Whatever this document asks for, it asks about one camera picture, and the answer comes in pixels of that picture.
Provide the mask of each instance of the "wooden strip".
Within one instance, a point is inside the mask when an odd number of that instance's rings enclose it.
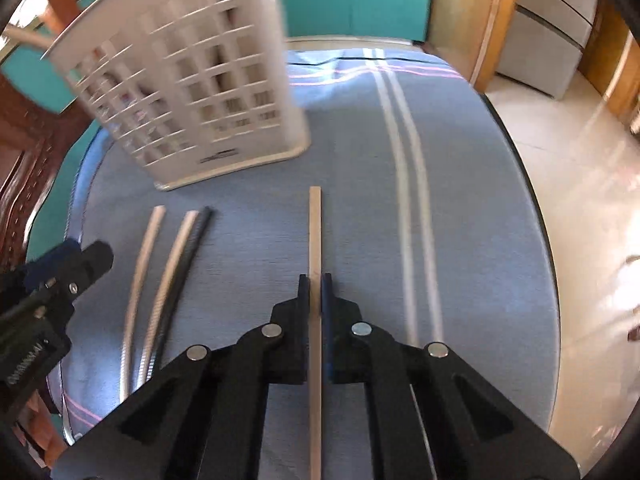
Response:
[[[76,0],[48,0],[49,5],[40,15],[43,23],[54,34],[60,34],[80,15]]]
[[[136,325],[136,314],[138,313],[138,302],[142,294],[142,286],[145,282],[151,252],[153,251],[165,212],[166,208],[163,205],[157,205],[151,212],[149,223],[146,226],[145,237],[142,238],[140,253],[136,260],[136,268],[133,272],[129,304],[127,305],[127,313],[125,314],[124,320],[122,352],[120,354],[120,402],[124,402],[131,392],[131,346],[133,343],[133,329]]]
[[[322,273],[322,192],[309,188],[309,451],[310,480],[322,476],[322,319],[320,277]]]
[[[492,4],[491,17],[470,81],[478,92],[485,92],[489,81],[494,78],[515,11],[515,3],[516,0],[496,0]]]
[[[52,44],[53,39],[34,30],[28,28],[16,27],[15,25],[8,24],[2,35],[10,40],[19,41],[20,43],[28,44],[39,48],[40,50],[47,50]]]
[[[149,372],[149,359],[151,358],[151,351],[156,339],[156,333],[158,333],[158,324],[162,316],[162,310],[166,303],[166,297],[169,293],[169,288],[174,280],[175,270],[180,262],[180,256],[184,251],[184,247],[187,244],[189,234],[193,228],[193,224],[198,217],[197,211],[189,211],[184,216],[180,230],[175,238],[174,246],[169,253],[169,259],[164,267],[164,273],[160,279],[160,285],[158,286],[158,292],[154,300],[153,310],[151,311],[151,317],[149,318],[149,325],[146,329],[145,344],[142,348],[142,357],[140,358],[140,368],[138,369],[138,384],[137,388],[142,386],[146,382],[146,378]]]

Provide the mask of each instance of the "black clamp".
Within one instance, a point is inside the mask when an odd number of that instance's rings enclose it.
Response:
[[[235,345],[192,346],[72,446],[54,480],[258,476],[270,384],[306,380],[308,279]],[[322,277],[326,377],[364,383],[376,480],[578,480],[572,457],[443,343],[397,343]],[[428,451],[427,440],[431,450]]]
[[[30,287],[24,287],[25,297],[0,316],[0,421],[5,424],[14,422],[69,352],[66,325],[75,312],[72,302],[111,269],[113,253],[106,243],[94,242],[84,251],[77,245],[69,247],[58,246],[27,266],[31,269],[27,277],[46,277],[46,281],[30,294]],[[13,297],[19,289],[13,283],[2,292],[3,298]]]

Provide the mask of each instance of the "wooden stick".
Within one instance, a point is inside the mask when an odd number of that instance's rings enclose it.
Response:
[[[322,192],[309,189],[309,451],[310,480],[322,476]]]
[[[162,278],[160,279],[160,285],[158,286],[158,292],[154,300],[154,306],[151,311],[151,317],[149,318],[149,325],[146,328],[145,345],[142,347],[142,357],[140,358],[140,368],[138,369],[138,384],[137,388],[146,383],[146,378],[149,372],[149,362],[151,358],[151,351],[153,350],[154,342],[156,340],[156,333],[158,333],[158,325],[162,316],[162,310],[166,303],[166,297],[169,293],[171,282],[174,280],[175,270],[180,262],[180,256],[184,251],[184,247],[193,228],[193,224],[198,217],[197,211],[188,211],[182,220],[180,230],[175,238],[174,246],[171,247],[169,253],[169,259],[166,261]]]
[[[60,34],[80,15],[76,0],[48,0],[49,5],[40,15],[42,22],[54,34]]]
[[[136,325],[138,302],[142,294],[142,285],[145,282],[146,270],[151,259],[151,252],[160,231],[162,218],[166,208],[157,205],[151,212],[149,223],[146,226],[145,237],[142,238],[142,246],[136,260],[136,269],[133,272],[133,282],[129,295],[129,304],[124,319],[124,336],[122,339],[122,352],[120,353],[120,402],[124,402],[131,393],[131,346],[133,344],[133,329]]]
[[[20,43],[34,46],[40,50],[47,50],[53,44],[53,38],[40,34],[35,30],[16,27],[15,25],[11,25],[11,23],[4,28],[2,35],[10,40],[19,41]]]

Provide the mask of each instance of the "white laundry basket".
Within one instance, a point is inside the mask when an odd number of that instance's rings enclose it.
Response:
[[[45,57],[173,189],[308,147],[285,55],[280,0],[97,0]]]

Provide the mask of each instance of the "tiled floor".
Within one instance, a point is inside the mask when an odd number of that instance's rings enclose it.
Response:
[[[540,202],[560,297],[561,363],[550,432],[583,474],[640,396],[640,143],[577,74],[561,101],[497,76],[487,95]]]

